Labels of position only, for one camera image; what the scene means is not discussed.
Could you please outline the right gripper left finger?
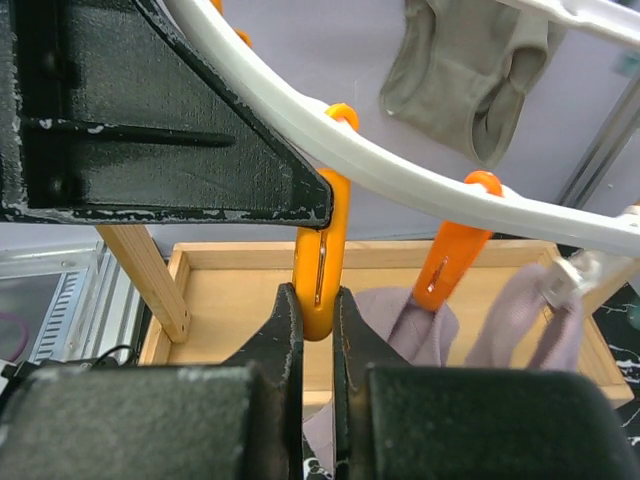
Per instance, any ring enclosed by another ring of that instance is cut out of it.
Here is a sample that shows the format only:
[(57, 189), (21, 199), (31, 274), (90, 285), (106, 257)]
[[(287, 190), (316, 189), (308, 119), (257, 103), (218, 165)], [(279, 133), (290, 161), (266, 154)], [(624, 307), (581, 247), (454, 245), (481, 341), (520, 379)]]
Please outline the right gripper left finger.
[(1, 414), (5, 479), (299, 479), (302, 318), (288, 284), (219, 365), (48, 366)]

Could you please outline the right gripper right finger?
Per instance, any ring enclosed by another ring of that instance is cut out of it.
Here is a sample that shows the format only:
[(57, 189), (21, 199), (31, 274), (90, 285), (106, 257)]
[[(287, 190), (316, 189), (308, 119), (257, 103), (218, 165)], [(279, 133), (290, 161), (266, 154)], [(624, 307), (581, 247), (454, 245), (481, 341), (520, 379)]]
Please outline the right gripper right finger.
[(417, 367), (334, 309), (339, 479), (635, 479), (616, 412), (588, 378), (558, 371)]

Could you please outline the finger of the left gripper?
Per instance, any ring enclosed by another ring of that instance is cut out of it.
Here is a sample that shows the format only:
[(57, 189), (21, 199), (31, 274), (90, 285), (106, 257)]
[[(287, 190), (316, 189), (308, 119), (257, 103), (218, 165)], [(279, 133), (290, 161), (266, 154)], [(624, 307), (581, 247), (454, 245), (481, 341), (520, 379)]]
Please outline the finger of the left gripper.
[(1, 5), (1, 218), (321, 229), (334, 195), (157, 1)]

